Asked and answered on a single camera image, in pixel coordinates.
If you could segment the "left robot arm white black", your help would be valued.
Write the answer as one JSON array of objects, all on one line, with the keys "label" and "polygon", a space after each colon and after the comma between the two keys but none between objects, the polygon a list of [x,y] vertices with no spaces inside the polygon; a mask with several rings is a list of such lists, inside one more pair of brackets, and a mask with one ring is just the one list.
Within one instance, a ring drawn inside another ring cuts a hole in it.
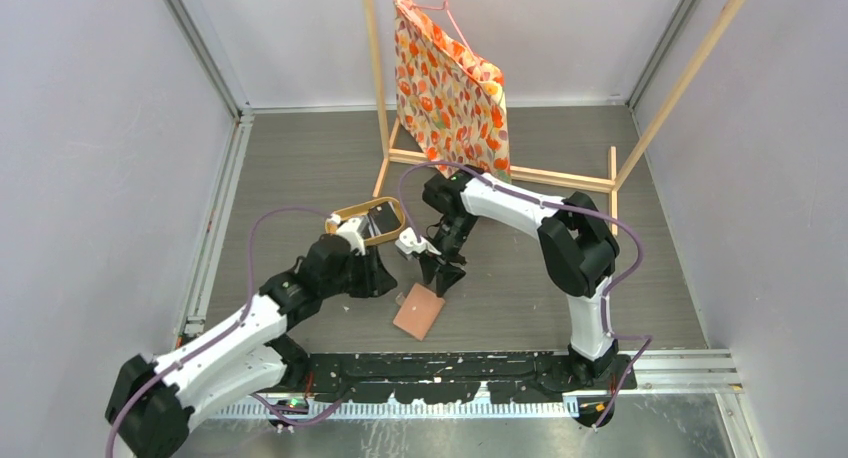
[{"label": "left robot arm white black", "polygon": [[211,414],[254,392],[298,390],[305,352],[288,332],[329,298],[369,299],[397,286],[375,246],[321,235],[237,312],[169,353],[137,354],[119,371],[105,410],[105,454],[122,441],[137,457],[170,457]]}]

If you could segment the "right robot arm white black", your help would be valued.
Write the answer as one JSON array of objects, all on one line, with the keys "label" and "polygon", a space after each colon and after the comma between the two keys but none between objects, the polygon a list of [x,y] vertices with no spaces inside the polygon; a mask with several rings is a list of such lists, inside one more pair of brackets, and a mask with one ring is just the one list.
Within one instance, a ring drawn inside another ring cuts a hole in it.
[{"label": "right robot arm white black", "polygon": [[568,372],[589,389],[610,376],[618,342],[605,328],[609,313],[602,293],[620,248],[591,198],[582,192],[567,198],[539,194],[471,169],[430,178],[422,199],[441,215],[435,235],[421,238],[408,230],[399,244],[410,248],[424,283],[433,284],[438,297],[465,277],[461,249],[479,219],[523,232],[538,242],[550,280],[568,300]]}]

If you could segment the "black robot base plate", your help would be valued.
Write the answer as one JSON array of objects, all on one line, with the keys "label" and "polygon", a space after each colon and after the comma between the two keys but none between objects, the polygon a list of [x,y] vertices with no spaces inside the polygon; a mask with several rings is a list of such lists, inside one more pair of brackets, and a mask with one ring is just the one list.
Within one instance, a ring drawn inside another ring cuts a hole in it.
[{"label": "black robot base plate", "polygon": [[295,377],[268,390],[331,403],[428,405],[468,403],[480,392],[493,404],[553,403],[567,392],[609,396],[632,358],[617,354],[600,375],[576,357],[551,351],[452,353],[313,353]]}]

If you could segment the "pink blue card holder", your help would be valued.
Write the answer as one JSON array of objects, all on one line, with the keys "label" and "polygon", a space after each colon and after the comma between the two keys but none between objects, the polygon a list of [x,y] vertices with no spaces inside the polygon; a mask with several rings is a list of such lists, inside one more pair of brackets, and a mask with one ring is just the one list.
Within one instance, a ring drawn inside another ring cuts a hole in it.
[{"label": "pink blue card holder", "polygon": [[438,316],[446,300],[423,284],[414,284],[404,295],[392,324],[418,341],[423,341]]}]

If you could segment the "yellow oval card tray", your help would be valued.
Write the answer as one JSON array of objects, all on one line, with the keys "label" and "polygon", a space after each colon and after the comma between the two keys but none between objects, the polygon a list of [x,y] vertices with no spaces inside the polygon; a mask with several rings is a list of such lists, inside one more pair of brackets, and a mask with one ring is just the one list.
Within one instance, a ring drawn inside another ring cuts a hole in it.
[{"label": "yellow oval card tray", "polygon": [[407,218],[398,199],[378,197],[338,209],[325,220],[325,232],[347,239],[354,249],[396,240],[407,226]]}]

